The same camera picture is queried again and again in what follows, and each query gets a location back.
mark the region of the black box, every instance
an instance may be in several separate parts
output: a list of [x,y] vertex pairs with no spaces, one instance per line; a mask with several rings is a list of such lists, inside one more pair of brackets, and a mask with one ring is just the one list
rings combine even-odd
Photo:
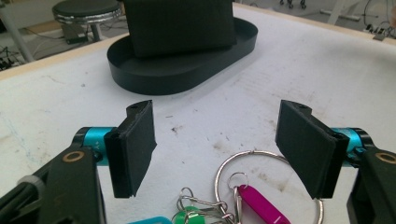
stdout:
[[236,43],[232,0],[124,0],[136,57]]
[[64,24],[62,25],[62,30],[64,31],[64,39],[68,45],[88,41],[84,29],[78,24]]

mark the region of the pink key fob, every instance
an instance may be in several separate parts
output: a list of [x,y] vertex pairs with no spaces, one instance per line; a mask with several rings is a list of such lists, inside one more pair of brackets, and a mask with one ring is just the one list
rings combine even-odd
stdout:
[[238,191],[245,201],[267,224],[290,224],[288,219],[279,212],[264,196],[251,186],[241,185]]

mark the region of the black stool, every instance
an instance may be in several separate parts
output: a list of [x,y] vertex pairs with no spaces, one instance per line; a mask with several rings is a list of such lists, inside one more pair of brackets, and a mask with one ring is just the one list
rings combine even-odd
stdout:
[[52,8],[55,20],[65,24],[89,24],[93,40],[100,40],[99,23],[112,21],[122,12],[116,0],[67,0]]

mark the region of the green key tag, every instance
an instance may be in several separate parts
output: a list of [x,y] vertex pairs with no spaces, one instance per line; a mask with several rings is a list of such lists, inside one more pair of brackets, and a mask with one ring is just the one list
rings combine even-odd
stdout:
[[199,209],[194,206],[186,206],[186,211],[180,211],[175,216],[175,224],[205,224],[205,218],[199,215]]

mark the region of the black oval tray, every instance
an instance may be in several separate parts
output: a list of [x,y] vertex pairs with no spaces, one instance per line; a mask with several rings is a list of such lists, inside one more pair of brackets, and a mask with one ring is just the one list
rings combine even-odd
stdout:
[[258,29],[234,18],[236,41],[231,47],[153,58],[136,58],[129,36],[107,51],[114,81],[127,91],[166,95],[187,91],[254,50]]

